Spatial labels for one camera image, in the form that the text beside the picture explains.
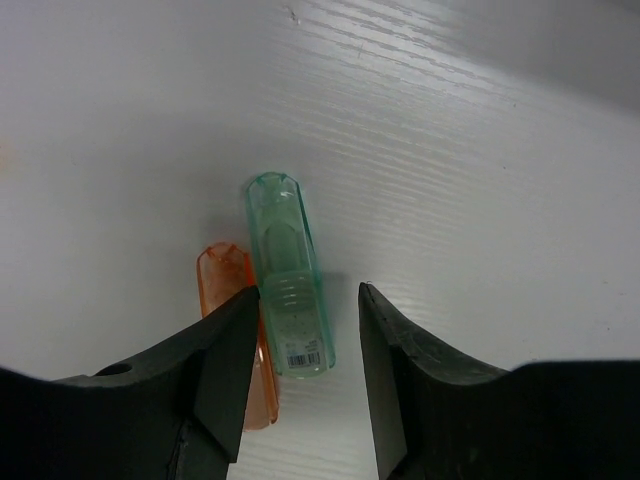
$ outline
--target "white surface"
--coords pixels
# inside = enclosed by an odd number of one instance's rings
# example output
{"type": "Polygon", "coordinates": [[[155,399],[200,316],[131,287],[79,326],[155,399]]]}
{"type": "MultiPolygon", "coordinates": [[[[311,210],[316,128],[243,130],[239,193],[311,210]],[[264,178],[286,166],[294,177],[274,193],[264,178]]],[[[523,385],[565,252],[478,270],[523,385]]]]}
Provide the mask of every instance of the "white surface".
{"type": "Polygon", "coordinates": [[[502,367],[637,355],[640,21],[555,3],[3,0],[0,364],[94,373],[195,321],[265,170],[306,189],[338,363],[232,480],[375,478],[359,281],[502,367]]]}

